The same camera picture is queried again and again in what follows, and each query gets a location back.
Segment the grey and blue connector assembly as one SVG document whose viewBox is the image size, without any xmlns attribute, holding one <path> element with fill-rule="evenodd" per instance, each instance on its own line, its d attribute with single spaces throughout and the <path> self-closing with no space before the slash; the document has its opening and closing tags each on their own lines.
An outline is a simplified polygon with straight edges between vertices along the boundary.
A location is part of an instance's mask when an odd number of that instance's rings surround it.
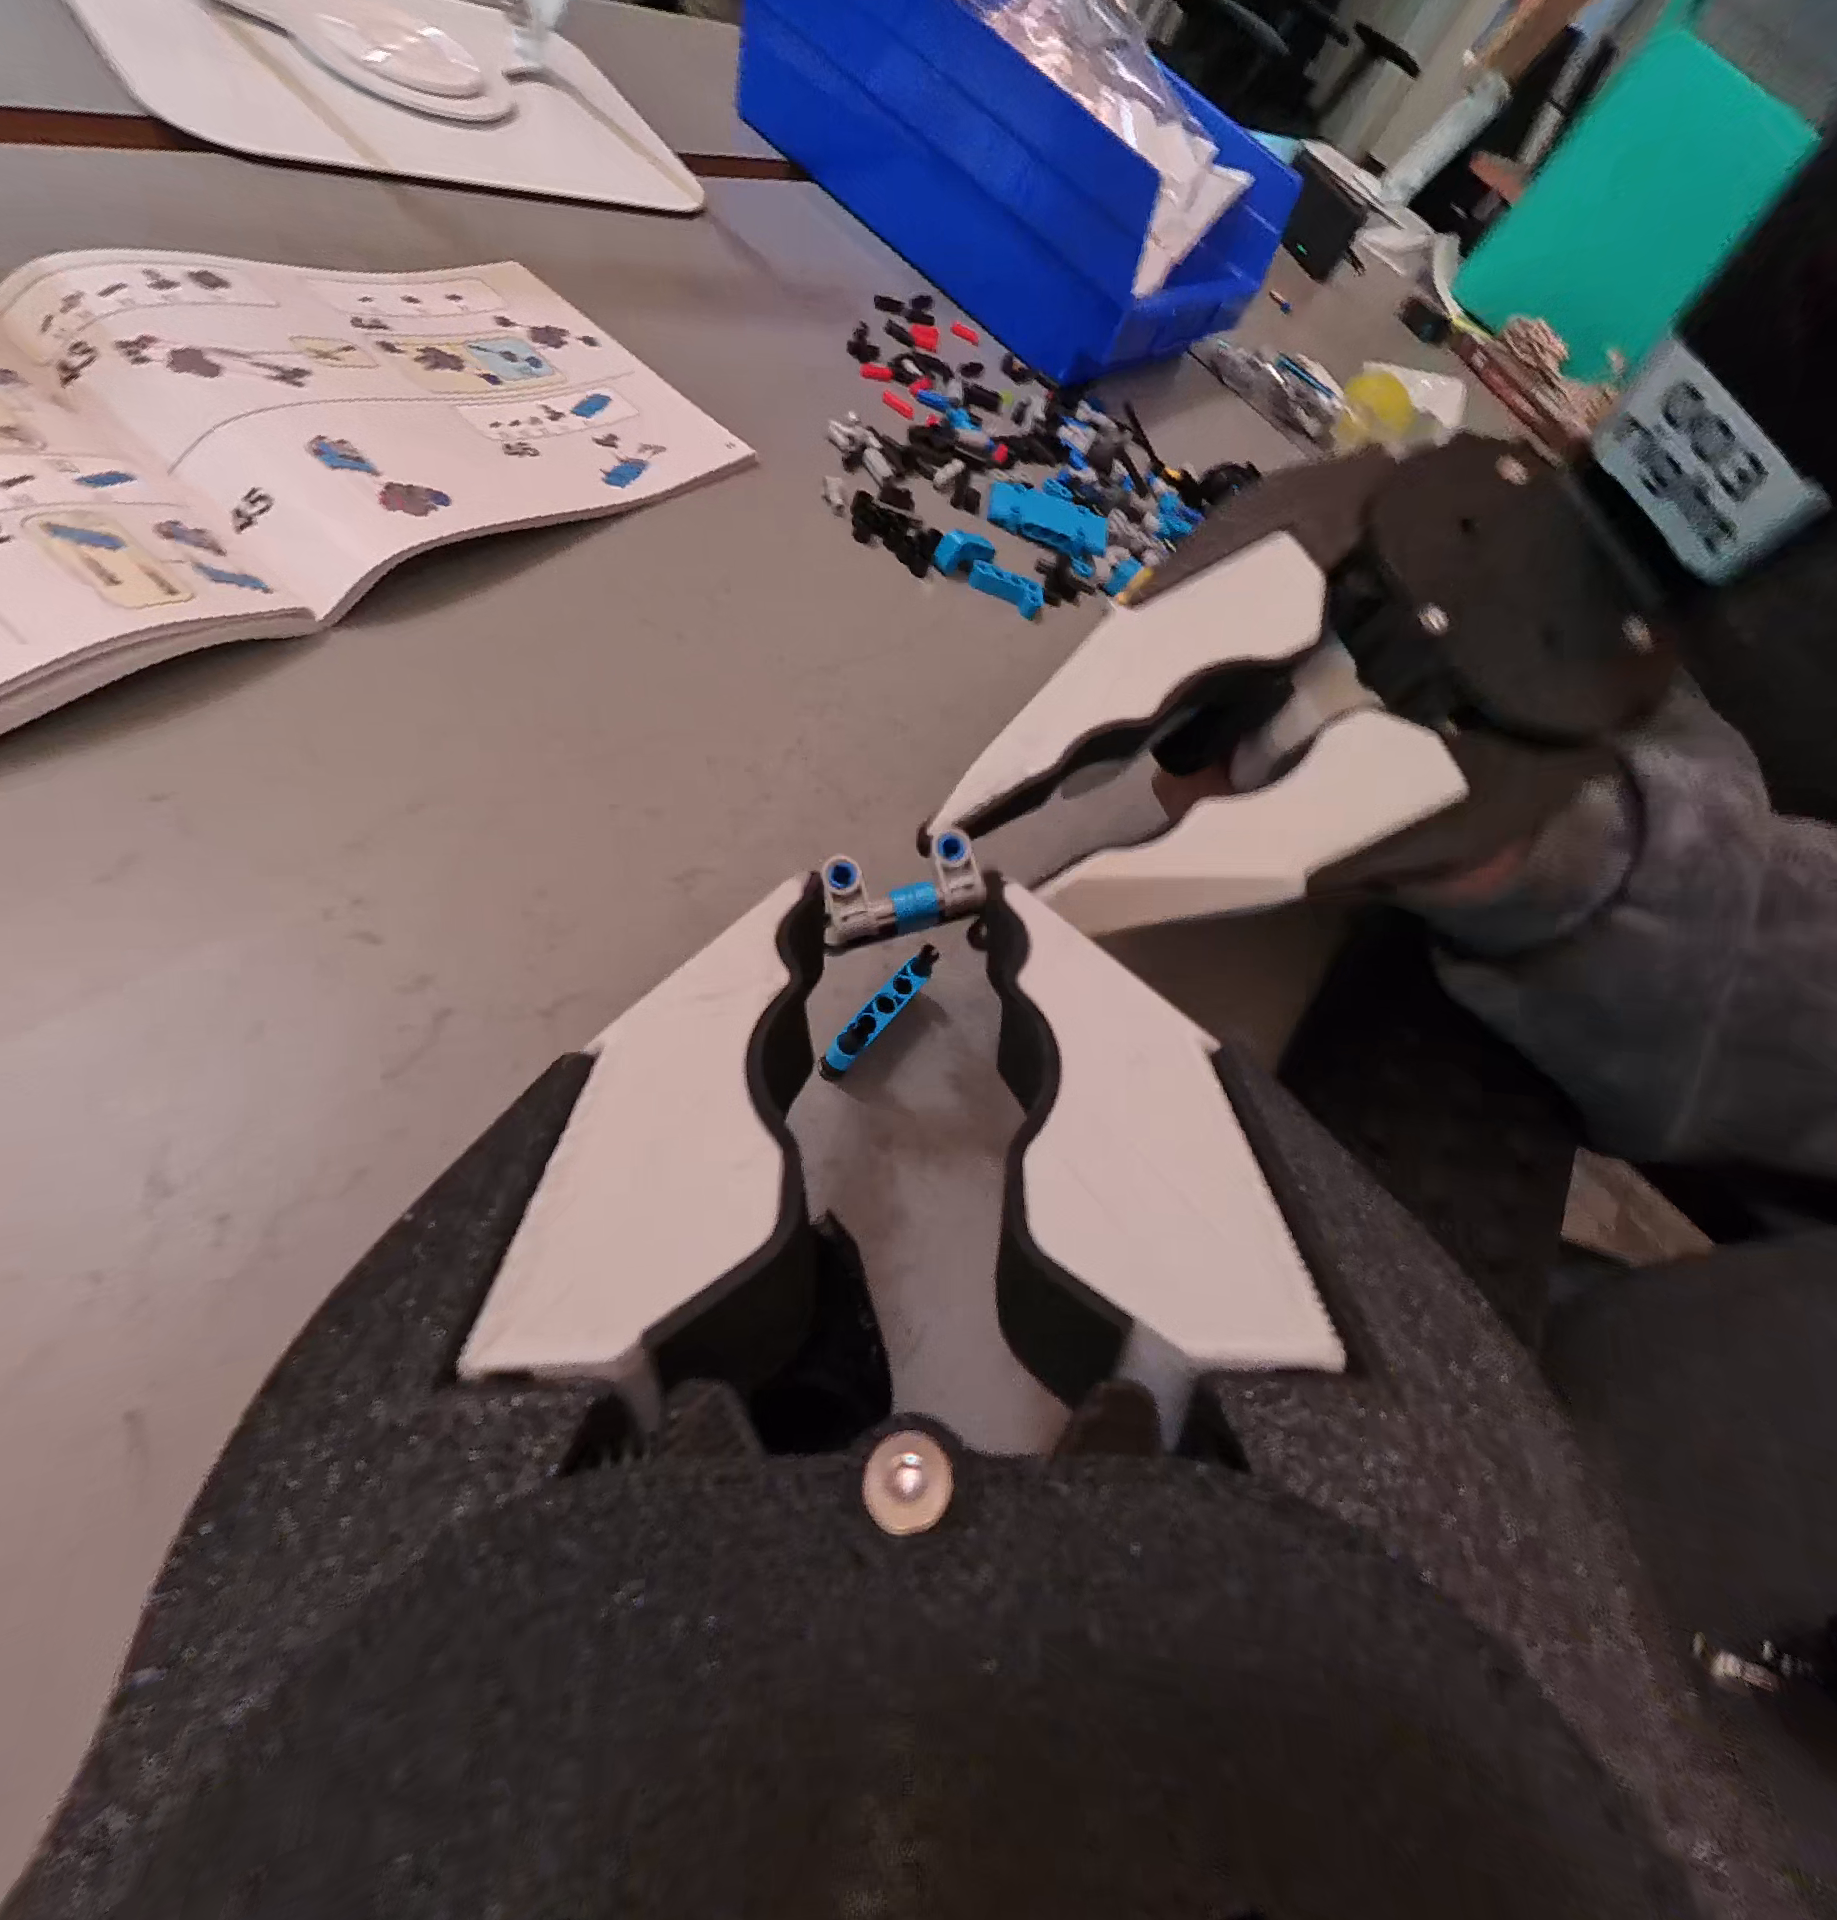
<svg viewBox="0 0 1837 1920">
<path fill-rule="evenodd" d="M 976 918 L 988 887 L 970 839 L 956 826 L 927 839 L 930 877 L 873 893 L 856 858 L 830 857 L 819 871 L 823 896 L 823 947 L 844 951 Z"/>
</svg>

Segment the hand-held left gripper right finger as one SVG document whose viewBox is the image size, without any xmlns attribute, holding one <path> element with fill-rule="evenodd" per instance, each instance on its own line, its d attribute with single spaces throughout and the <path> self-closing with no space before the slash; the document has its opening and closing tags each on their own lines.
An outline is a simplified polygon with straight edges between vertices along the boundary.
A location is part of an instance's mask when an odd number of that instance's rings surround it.
<svg viewBox="0 0 1837 1920">
<path fill-rule="evenodd" d="M 1003 1160 L 995 1300 L 1026 1373 L 1185 1409 L 1215 1376 L 1337 1378 L 1307 1236 L 1246 1131 L 1223 1048 L 1015 881 L 986 905 Z"/>
</svg>

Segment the blue plastic bin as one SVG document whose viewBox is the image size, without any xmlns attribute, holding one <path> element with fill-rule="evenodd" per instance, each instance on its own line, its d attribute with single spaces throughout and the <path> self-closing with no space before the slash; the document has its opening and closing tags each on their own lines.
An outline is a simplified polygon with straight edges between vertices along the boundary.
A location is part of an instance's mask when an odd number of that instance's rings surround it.
<svg viewBox="0 0 1837 1920">
<path fill-rule="evenodd" d="M 1301 176 L 1181 87 L 1249 187 L 1149 296 L 1160 176 L 953 1 L 748 1 L 738 104 L 999 345 L 1057 381 L 1171 359 L 1240 321 Z"/>
</svg>

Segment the open instruction booklet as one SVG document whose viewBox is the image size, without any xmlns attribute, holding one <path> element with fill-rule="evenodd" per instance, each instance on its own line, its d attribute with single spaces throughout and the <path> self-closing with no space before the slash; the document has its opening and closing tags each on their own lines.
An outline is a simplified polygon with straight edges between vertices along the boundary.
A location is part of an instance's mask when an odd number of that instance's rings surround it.
<svg viewBox="0 0 1837 1920">
<path fill-rule="evenodd" d="M 214 645 L 318 636 L 439 547 L 754 460 L 514 262 L 35 260 L 0 282 L 0 736 Z"/>
</svg>

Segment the clear plastic bags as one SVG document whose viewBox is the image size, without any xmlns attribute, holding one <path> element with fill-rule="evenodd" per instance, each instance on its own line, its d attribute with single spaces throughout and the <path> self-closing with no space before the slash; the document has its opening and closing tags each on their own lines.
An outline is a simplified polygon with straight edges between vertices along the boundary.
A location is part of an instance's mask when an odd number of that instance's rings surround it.
<svg viewBox="0 0 1837 1920">
<path fill-rule="evenodd" d="M 1149 44 L 1164 3 L 970 1 L 969 10 L 1151 174 L 1130 294 L 1151 297 L 1240 200 L 1251 174 L 1220 149 Z"/>
</svg>

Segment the grey desk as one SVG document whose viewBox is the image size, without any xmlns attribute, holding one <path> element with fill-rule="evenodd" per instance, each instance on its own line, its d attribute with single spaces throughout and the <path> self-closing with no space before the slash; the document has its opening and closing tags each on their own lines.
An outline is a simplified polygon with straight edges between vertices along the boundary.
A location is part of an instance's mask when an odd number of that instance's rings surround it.
<svg viewBox="0 0 1837 1920">
<path fill-rule="evenodd" d="M 240 1409 L 345 1270 L 562 1051 L 834 850 L 877 881 L 1090 610 L 920 585 L 826 508 L 843 336 L 912 273 L 653 16 L 663 219 L 119 135 L 59 3 L 0 3 L 0 279 L 149 247 L 514 260 L 759 467 L 453 547 L 322 640 L 0 741 L 0 1899 Z"/>
</svg>

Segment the blue beam with black pins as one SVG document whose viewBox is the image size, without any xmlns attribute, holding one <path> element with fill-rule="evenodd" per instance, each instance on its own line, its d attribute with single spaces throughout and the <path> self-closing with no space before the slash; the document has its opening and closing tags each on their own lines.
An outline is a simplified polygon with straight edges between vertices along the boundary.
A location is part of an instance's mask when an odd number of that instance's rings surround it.
<svg viewBox="0 0 1837 1920">
<path fill-rule="evenodd" d="M 856 1008 L 850 1019 L 823 1048 L 817 1062 L 823 1079 L 844 1079 L 883 1033 L 921 998 L 938 961 L 934 943 L 920 945 Z"/>
</svg>

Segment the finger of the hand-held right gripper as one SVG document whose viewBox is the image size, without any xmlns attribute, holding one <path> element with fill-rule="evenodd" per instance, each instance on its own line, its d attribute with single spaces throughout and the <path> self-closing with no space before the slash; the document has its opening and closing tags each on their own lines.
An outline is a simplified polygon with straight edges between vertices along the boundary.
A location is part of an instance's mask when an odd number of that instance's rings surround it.
<svg viewBox="0 0 1837 1920">
<path fill-rule="evenodd" d="M 1086 854 L 1032 896 L 1090 936 L 1271 911 L 1465 792 L 1439 733 L 1360 710 L 1316 733 L 1279 779 L 1194 804 L 1164 835 Z"/>
<path fill-rule="evenodd" d="M 921 838 L 977 839 L 1042 807 L 1073 772 L 1139 757 L 1181 715 L 1225 704 L 1304 659 L 1323 635 L 1325 602 L 1325 571 L 1279 531 L 1112 607 L 956 779 Z"/>
</svg>

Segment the dark dimpled mat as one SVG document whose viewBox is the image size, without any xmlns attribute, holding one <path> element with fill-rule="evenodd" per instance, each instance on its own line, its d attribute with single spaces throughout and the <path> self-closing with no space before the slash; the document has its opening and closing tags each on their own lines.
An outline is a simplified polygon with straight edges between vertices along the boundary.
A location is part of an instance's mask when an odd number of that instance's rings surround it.
<svg viewBox="0 0 1837 1920">
<path fill-rule="evenodd" d="M 1767 1793 L 1797 1893 L 1837 1915 L 1837 1224 L 1749 1236 L 1754 1190 L 1659 1169 L 1717 1246 L 1564 1248 L 1577 1119 L 1394 911 L 1345 935 L 1279 1072 L 1553 1388 L 1669 1667 Z"/>
</svg>

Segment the pile of small building parts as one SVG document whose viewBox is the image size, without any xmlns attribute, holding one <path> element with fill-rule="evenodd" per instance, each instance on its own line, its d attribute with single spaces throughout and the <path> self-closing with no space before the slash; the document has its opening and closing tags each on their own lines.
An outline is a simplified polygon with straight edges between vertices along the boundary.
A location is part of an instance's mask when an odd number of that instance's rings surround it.
<svg viewBox="0 0 1837 1920">
<path fill-rule="evenodd" d="M 826 421 L 823 508 L 912 579 L 1024 620 L 1116 599 L 1262 477 L 1167 460 L 1132 402 L 1053 378 L 930 294 L 877 294 L 844 352 L 879 410 Z"/>
</svg>

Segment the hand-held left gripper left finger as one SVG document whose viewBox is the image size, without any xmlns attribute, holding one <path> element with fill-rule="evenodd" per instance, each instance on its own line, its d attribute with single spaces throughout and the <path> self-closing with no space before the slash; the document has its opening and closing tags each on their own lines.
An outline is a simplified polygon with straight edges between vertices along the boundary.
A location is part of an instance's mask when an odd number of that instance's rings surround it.
<svg viewBox="0 0 1837 1920">
<path fill-rule="evenodd" d="M 814 1074 L 820 882 L 789 877 L 610 1019 L 457 1359 L 463 1379 L 763 1378 L 811 1307 L 789 1110 Z"/>
</svg>

